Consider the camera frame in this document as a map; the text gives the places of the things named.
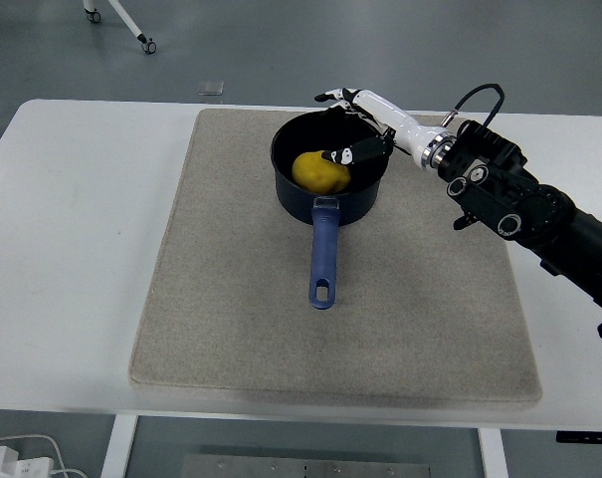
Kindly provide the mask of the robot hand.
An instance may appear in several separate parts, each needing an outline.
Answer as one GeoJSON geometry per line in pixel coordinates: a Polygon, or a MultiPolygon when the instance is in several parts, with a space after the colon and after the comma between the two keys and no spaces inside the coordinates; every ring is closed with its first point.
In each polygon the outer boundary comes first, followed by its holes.
{"type": "Polygon", "coordinates": [[[319,103],[334,101],[332,109],[341,107],[347,113],[360,116],[381,134],[393,133],[393,143],[410,154],[422,169],[435,169],[434,156],[452,139],[451,133],[440,125],[424,125],[388,100],[369,90],[341,88],[318,94],[319,103]]]}

